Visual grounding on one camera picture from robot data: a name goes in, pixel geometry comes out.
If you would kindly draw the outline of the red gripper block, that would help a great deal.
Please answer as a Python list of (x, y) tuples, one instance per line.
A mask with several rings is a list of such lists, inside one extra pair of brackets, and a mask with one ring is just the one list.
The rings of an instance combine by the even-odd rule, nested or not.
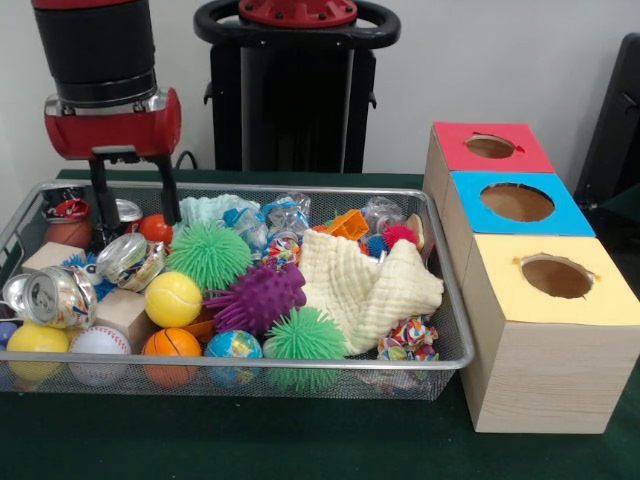
[(52, 94), (45, 102), (44, 122), (49, 140), (61, 157), (91, 160), (91, 182), (105, 246), (116, 238), (120, 218), (116, 198), (107, 184), (104, 159), (99, 155), (134, 153), (139, 158), (150, 158), (162, 181), (164, 222), (173, 226), (181, 221), (169, 157), (180, 140), (182, 124), (175, 89), (161, 88), (147, 99), (106, 108), (72, 107)]

